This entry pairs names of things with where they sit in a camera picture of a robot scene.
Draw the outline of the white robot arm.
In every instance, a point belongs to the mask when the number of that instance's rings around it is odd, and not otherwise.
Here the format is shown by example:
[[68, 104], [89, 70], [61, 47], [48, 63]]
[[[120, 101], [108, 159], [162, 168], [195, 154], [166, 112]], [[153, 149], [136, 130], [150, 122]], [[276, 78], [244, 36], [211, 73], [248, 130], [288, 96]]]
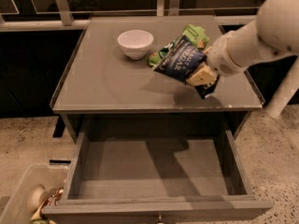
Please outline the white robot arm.
[[222, 35], [188, 76], [192, 86], [212, 84], [258, 63], [299, 54], [299, 0], [266, 0], [253, 21]]

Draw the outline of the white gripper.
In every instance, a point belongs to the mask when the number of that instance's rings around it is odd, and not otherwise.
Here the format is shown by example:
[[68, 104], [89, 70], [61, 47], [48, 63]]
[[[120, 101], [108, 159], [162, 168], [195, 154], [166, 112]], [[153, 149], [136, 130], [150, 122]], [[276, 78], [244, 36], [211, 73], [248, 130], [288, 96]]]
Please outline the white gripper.
[[207, 63], [201, 63], [189, 75], [186, 79], [188, 84], [192, 86], [213, 84], [218, 75], [230, 77], [246, 70], [246, 67], [236, 64], [229, 53], [229, 41], [232, 37], [232, 32], [222, 35], [216, 39], [211, 47], [203, 51], [204, 54], [207, 54]]

